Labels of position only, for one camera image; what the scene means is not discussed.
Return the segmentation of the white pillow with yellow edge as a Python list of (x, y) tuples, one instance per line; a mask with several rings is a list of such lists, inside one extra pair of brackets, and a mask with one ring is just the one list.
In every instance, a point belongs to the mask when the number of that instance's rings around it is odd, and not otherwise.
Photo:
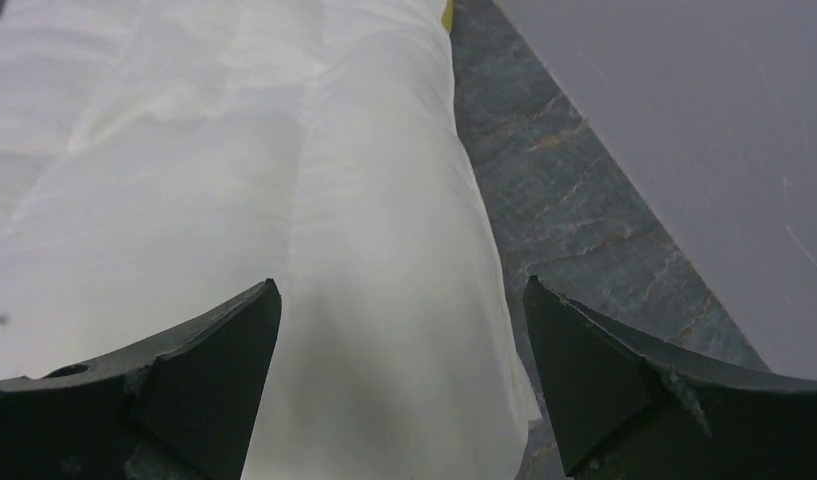
[(0, 380), (283, 312), (247, 479), (512, 479), (540, 416), (444, 1), (9, 1)]

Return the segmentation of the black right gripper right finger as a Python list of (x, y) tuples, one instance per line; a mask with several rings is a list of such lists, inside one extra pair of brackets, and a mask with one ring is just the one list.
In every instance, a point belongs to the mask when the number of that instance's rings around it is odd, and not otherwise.
[(817, 381), (716, 360), (531, 278), (523, 306), (574, 479), (817, 479)]

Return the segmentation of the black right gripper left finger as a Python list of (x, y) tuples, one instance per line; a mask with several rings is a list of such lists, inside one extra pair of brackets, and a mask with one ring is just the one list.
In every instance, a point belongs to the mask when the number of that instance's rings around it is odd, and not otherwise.
[(266, 280), (49, 375), (0, 381), (0, 479), (238, 479), (277, 341)]

